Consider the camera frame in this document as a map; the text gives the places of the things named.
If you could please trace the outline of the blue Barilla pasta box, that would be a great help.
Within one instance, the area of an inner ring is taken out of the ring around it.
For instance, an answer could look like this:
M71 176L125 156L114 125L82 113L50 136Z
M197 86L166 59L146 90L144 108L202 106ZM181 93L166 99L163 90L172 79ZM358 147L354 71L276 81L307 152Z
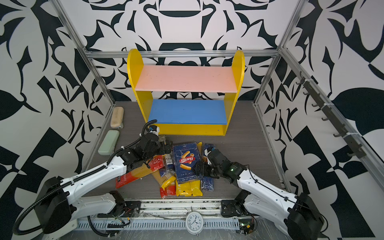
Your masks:
M197 143L187 143L173 146L176 179L179 184L198 180L193 171L196 163L201 161Z

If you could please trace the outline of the blue Barilla spaghetti bag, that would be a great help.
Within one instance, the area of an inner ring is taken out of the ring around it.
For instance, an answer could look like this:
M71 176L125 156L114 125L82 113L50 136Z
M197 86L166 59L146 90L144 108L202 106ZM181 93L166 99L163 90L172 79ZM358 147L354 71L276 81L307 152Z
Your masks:
M216 147L216 145L214 145L214 144L208 144L208 143L203 144L202 159L205 163L208 163L208 157L207 157L207 154L205 153L205 151L209 148L214 149L215 147ZM214 179L211 177L203 177L203 179L201 181L201 187L202 187L202 190L213 192L214 191Z

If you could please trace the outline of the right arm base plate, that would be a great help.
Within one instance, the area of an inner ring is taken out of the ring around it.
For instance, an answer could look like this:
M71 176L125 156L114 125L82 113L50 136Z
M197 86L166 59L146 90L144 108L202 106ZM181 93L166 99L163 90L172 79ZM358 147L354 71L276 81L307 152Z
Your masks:
M244 205L237 200L221 200L221 215L224 218L247 216Z

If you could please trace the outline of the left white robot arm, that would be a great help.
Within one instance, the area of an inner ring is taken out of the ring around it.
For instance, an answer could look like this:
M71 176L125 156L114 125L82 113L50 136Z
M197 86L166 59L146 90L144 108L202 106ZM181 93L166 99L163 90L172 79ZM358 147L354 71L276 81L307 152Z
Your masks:
M98 214L121 216L126 204L118 191L93 197L84 195L139 167L148 168L153 157L168 154L171 150L171 141L160 141L156 134L146 133L134 143L117 150L99 166L63 180L56 177L47 180L38 195L40 203L35 208L43 233L54 233L82 217Z

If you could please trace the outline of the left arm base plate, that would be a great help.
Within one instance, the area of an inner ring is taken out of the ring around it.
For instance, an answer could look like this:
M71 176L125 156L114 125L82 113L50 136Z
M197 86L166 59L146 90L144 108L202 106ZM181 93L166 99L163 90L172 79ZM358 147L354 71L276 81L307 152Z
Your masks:
M141 211L141 201L125 201L124 204L117 204L108 214L98 214L98 218L130 218Z

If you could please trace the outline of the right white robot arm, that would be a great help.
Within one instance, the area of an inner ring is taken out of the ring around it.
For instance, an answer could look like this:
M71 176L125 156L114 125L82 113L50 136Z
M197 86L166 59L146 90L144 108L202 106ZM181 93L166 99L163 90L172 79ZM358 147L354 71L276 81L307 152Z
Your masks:
M316 240L320 237L328 222L309 195L295 195L275 187L249 167L231 162L216 148L210 147L205 153L207 162L196 163L193 172L199 177L224 178L240 188L236 200L249 214L273 222L293 240Z

